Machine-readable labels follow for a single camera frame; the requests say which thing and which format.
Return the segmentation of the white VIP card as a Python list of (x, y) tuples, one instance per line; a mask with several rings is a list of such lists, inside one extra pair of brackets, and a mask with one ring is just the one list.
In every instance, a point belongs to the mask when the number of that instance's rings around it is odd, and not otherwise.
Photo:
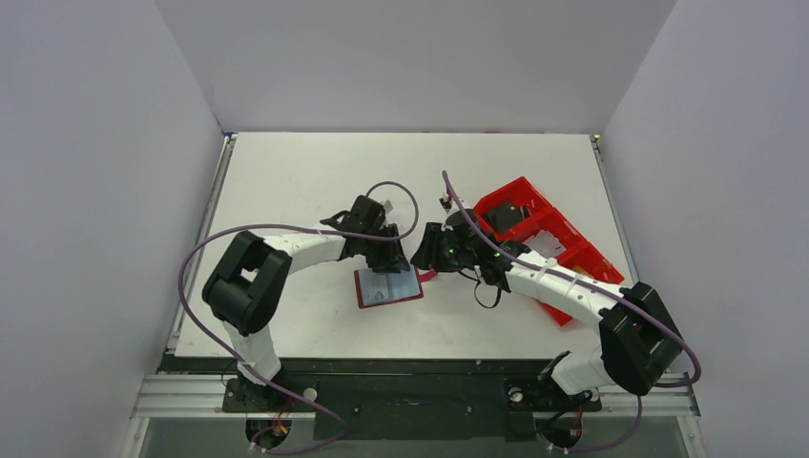
[(372, 272), (363, 281), (364, 303), (368, 305), (386, 303), (392, 299), (392, 291), (386, 274)]

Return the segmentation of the red leather card holder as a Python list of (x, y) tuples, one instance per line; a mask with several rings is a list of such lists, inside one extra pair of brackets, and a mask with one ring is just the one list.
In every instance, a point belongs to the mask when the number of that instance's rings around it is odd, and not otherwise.
[(437, 273), (411, 267), (399, 273), (375, 273), (371, 269), (354, 272), (358, 307), (367, 309), (399, 302), (409, 302), (424, 296), (423, 284)]

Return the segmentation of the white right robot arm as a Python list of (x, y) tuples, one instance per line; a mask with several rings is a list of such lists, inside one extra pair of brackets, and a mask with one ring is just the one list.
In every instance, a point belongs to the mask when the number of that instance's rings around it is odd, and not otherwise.
[(659, 295), (592, 279), (543, 257), (522, 242), (497, 241), (461, 212), (430, 222), (412, 264), (439, 273), (471, 270), (502, 291), (549, 304), (590, 327), (598, 345), (565, 350), (542, 373), (573, 396), (617, 385), (636, 396), (662, 386), (662, 374), (681, 353), (681, 337)]

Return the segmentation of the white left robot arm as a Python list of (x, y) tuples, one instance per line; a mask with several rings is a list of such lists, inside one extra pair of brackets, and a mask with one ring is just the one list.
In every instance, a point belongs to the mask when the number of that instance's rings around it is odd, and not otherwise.
[(291, 274), (355, 256), (364, 257), (374, 273), (409, 271), (398, 236), (398, 227), (386, 220), (384, 205), (367, 196), (357, 197), (350, 209), (302, 233), (263, 238), (246, 229), (238, 231), (201, 297), (242, 358), (240, 377), (267, 386), (281, 370), (269, 322)]

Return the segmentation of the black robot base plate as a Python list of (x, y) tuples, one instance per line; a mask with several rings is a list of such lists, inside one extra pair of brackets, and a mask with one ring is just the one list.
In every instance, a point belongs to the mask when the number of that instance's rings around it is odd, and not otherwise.
[(221, 408), (245, 413), (246, 431), (270, 427), (266, 442), (310, 426), (316, 441), (466, 440), (500, 437), (532, 441), (546, 418), (597, 412), (596, 395), (570, 397), (542, 378), (540, 360), (296, 359), (283, 362), (275, 383), (309, 391), (321, 412), (268, 387), (250, 387), (235, 372), (225, 381)]

